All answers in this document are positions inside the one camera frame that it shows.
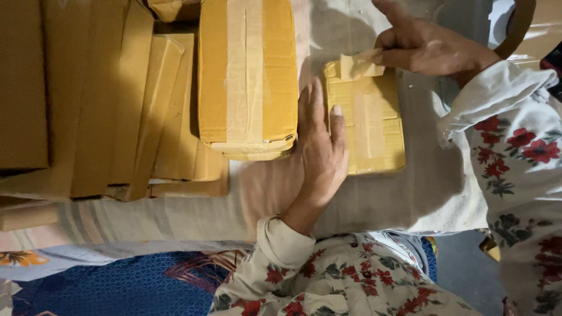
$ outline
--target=blue patterned fabric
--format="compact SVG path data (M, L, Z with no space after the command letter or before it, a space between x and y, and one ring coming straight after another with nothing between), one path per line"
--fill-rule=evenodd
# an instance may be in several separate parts
M101 267L79 266L30 282L17 282L14 315L50 311L65 315L206 315L212 295L164 275L167 268L199 252L165 252L118 260ZM206 266L224 279L228 272ZM203 274L194 273L205 278Z
M427 265L429 267L429 278L431 281L437 283L437 257L433 252L433 246L425 237L421 238L421 246L427 256Z

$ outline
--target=clear packing tape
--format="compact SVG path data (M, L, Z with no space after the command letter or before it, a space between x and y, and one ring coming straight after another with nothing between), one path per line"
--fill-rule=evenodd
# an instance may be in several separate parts
M495 49L520 67L540 69L540 62L562 41L561 0L515 0L507 38Z

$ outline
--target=white cloth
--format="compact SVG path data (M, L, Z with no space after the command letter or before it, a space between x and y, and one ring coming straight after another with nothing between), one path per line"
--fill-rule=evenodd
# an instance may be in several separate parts
M451 134L472 124L472 164L500 245L501 279L519 315L562 314L562 121L543 98L552 74L499 62L464 87L442 121ZM277 218L258 235L267 238L218 288L211 314L478 314L433 284L400 247L351 234L310 250L314 239ZM280 256L293 264L279 267Z

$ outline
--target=person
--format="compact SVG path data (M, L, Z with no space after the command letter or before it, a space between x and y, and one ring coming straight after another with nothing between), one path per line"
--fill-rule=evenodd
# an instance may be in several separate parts
M556 75L522 70L397 4L373 4L392 24L375 44L384 48L379 64L450 75L462 87L438 123L439 136L446 145L466 131L501 248L501 279L519 315L562 314L562 123L546 91ZM217 289L210 314L478 315L434 284L387 234L311 237L347 175L345 119L334 106L327 131L318 79L298 102L301 191L281 216L259 222L254 251Z

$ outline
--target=floor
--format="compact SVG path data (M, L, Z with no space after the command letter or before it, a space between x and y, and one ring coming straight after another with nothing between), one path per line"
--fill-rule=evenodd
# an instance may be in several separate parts
M478 231L436 237L437 283L484 316L498 316L503 313L501 301L506 293L498 263L478 248L484 238Z

